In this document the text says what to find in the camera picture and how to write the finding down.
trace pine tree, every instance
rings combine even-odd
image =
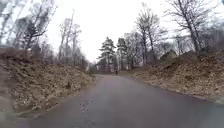
[[[114,57],[115,57],[115,52],[114,52],[114,48],[116,48],[114,46],[114,42],[107,37],[106,40],[103,42],[102,44],[102,48],[100,49],[101,56],[99,57],[100,62],[104,62],[104,63],[100,63],[100,67],[105,67],[105,70],[107,72],[111,72],[112,69],[115,70],[115,65],[114,65]]]

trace sky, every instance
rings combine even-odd
[[[213,1],[221,5],[221,0]],[[56,0],[58,9],[48,27],[49,42],[57,51],[60,45],[59,25],[65,18],[71,17],[74,9],[74,22],[82,30],[79,37],[81,49],[86,58],[94,62],[107,36],[116,44],[119,37],[134,29],[142,2],[147,3],[158,16],[164,16],[163,12],[167,9],[165,0]],[[220,6],[217,10],[224,12],[224,7]],[[165,27],[175,27],[170,17],[161,19]]]

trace paved road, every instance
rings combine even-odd
[[[224,109],[119,76],[29,121],[30,128],[224,128]]]

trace hillside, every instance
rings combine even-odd
[[[154,86],[218,103],[224,103],[224,50],[201,56],[193,52],[130,72]]]
[[[0,66],[1,72],[7,73],[1,81],[4,81],[18,115],[47,110],[61,98],[73,95],[93,82],[93,77],[78,67],[18,55],[1,53]]]

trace fallen leaves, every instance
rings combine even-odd
[[[4,59],[11,79],[9,87],[16,112],[45,109],[65,97],[86,87],[92,77],[72,66],[60,66],[41,61]]]
[[[133,71],[132,76],[154,86],[216,100],[224,96],[223,53],[220,50],[197,59],[194,53],[189,52],[169,63]]]

